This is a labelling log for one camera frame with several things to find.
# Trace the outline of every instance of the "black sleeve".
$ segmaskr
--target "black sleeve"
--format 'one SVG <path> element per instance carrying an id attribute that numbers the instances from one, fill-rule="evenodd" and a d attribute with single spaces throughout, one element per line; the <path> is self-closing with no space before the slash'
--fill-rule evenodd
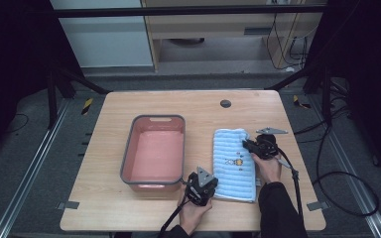
<path id="1" fill-rule="evenodd" d="M 259 192 L 262 238 L 308 237 L 302 218 L 280 182 L 265 184 Z"/>
<path id="2" fill-rule="evenodd" d="M 166 232 L 164 238 L 190 238 L 188 233 L 180 225 L 176 225 L 169 232 Z"/>

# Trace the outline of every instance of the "person's arm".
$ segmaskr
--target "person's arm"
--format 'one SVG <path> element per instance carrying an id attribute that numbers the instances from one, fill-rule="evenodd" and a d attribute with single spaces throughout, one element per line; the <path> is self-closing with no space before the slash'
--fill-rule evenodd
<path id="1" fill-rule="evenodd" d="M 262 213 L 261 237 L 308 237 L 302 218 L 280 181 L 281 164 L 276 159 L 261 160 L 255 154 L 252 154 L 252 158 L 265 182 L 258 198 Z"/>
<path id="2" fill-rule="evenodd" d="M 178 200 L 178 205 L 181 204 L 182 199 L 185 195 L 186 186 L 183 185 L 181 189 L 181 193 Z M 176 225 L 170 232 L 164 237 L 167 238 L 189 238 L 196 230 L 200 221 L 202 220 L 203 215 L 212 209 L 211 199 L 208 201 L 206 206 L 198 206 L 193 204 L 192 202 L 188 202 L 186 200 L 186 204 L 182 208 L 181 212 L 179 212 L 179 220 L 180 225 Z"/>
<path id="3" fill-rule="evenodd" d="M 302 218 L 279 181 L 265 184 L 259 192 L 261 237 L 308 237 Z"/>

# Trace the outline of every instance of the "person's hand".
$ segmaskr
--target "person's hand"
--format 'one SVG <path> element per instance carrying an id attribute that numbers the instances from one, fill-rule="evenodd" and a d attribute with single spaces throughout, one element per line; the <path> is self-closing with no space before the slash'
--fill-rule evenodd
<path id="1" fill-rule="evenodd" d="M 262 160 L 256 154 L 251 153 L 252 159 L 258 165 L 261 171 L 261 177 L 265 183 L 270 183 L 273 181 L 280 181 L 281 177 L 281 164 L 277 159 L 281 159 L 281 155 L 277 155 L 276 158 L 271 160 Z"/>
<path id="2" fill-rule="evenodd" d="M 182 185 L 181 195 L 179 196 L 178 206 L 181 204 L 182 199 L 185 195 L 186 186 Z M 203 215 L 212 209 L 211 198 L 209 199 L 206 206 L 197 206 L 193 204 L 191 201 L 186 203 L 179 213 L 180 225 L 184 230 L 188 233 L 189 236 L 196 230 L 197 226 L 200 224 Z"/>

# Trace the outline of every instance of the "aluminum rail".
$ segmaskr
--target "aluminum rail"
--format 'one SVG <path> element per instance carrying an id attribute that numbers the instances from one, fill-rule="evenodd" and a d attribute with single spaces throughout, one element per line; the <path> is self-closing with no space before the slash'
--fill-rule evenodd
<path id="1" fill-rule="evenodd" d="M 323 120 L 322 114 L 320 112 L 320 102 L 319 99 L 317 99 L 314 96 L 309 96 L 309 99 L 312 103 L 312 106 L 314 108 L 314 111 L 317 113 L 317 117 L 320 120 Z M 338 137 L 336 136 L 335 132 L 331 130 L 328 135 L 329 142 L 331 144 L 331 147 L 333 148 L 333 151 L 336 154 L 336 160 L 338 161 L 338 164 L 340 165 L 341 169 L 345 172 L 351 173 L 355 176 L 358 176 L 357 172 L 355 171 L 355 168 L 353 164 L 351 163 L 348 156 L 345 154 L 344 149 L 342 145 L 339 143 Z M 370 212 L 375 207 L 375 202 L 365 185 L 352 177 L 347 179 L 348 185 L 351 188 L 351 192 L 354 196 L 354 198 L 357 201 L 358 206 L 360 207 L 361 211 L 366 213 Z M 376 238 L 381 238 L 381 215 L 380 212 L 377 211 L 371 216 L 367 216 L 364 219 L 366 219 L 367 224 L 370 227 L 370 230 L 372 231 L 373 235 Z"/>
<path id="2" fill-rule="evenodd" d="M 64 120 L 67 108 L 69 105 L 69 100 L 64 99 L 62 101 L 61 109 L 59 111 L 59 119 L 55 123 L 54 127 L 49 129 L 45 135 L 45 138 L 42 141 L 36 155 L 34 156 L 32 162 L 30 163 L 29 168 L 27 169 L 23 180 L 18 186 L 17 191 L 15 192 L 10 204 L 8 205 L 5 213 L 2 215 L 0 219 L 0 238 L 5 238 L 9 235 L 9 232 L 14 224 L 18 213 L 21 210 L 21 207 L 24 204 L 24 201 L 29 194 L 29 191 L 36 179 L 37 174 L 39 173 L 40 168 L 46 156 L 48 154 L 49 149 L 51 148 L 52 142 L 54 141 L 59 128 L 61 127 L 62 121 Z"/>

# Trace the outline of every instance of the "gray floor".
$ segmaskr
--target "gray floor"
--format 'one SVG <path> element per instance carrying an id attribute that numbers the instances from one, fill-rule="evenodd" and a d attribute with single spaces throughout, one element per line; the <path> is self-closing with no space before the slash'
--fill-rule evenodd
<path id="1" fill-rule="evenodd" d="M 121 76 L 94 74 L 89 79 L 111 90 L 260 89 L 281 81 L 289 74 L 285 70 L 273 68 L 259 38 L 207 39 L 200 45 L 178 45 L 177 42 L 165 41 L 157 72 L 126 72 Z M 302 102 L 310 104 L 320 98 L 319 94 L 304 96 L 302 85 L 303 80 L 300 79 L 280 92 L 293 131 L 319 121 L 318 114 L 313 109 L 295 106 L 293 103 L 295 94 L 300 96 Z M 56 206 L 68 199 L 82 154 L 86 150 L 86 142 L 89 141 L 88 133 L 92 133 L 104 101 L 103 95 L 79 84 L 74 86 L 77 95 L 75 99 L 69 100 L 62 126 L 13 224 L 13 236 L 108 237 L 107 232 L 70 233 L 59 227 L 63 212 L 56 209 Z M 80 111 L 89 97 L 94 101 L 88 114 L 82 116 Z M 343 105 L 342 101 L 335 102 L 335 108 Z M 24 98 L 19 103 L 18 113 L 28 116 L 26 126 L 7 133 L 0 143 L 0 218 L 46 134 L 47 106 L 45 91 Z M 381 215 L 381 168 L 373 166 L 367 144 L 346 113 L 333 120 L 332 130 L 357 174 L 369 182 L 378 194 Z M 25 122 L 25 116 L 16 116 L 8 130 L 20 128 Z M 319 127 L 297 136 L 297 140 L 314 140 L 320 138 L 322 133 L 323 127 Z M 311 179 L 316 177 L 318 146 L 319 142 L 299 143 Z M 329 139 L 326 139 L 320 157 L 320 173 L 339 170 L 341 167 L 335 150 Z M 344 207 L 360 211 L 358 200 L 346 177 L 325 178 L 323 186 Z M 319 200 L 326 201 L 317 185 L 315 189 Z M 310 237 L 379 237 L 372 233 L 367 219 L 348 215 L 334 205 L 324 210 L 323 214 L 326 228 L 321 232 L 311 232 Z"/>

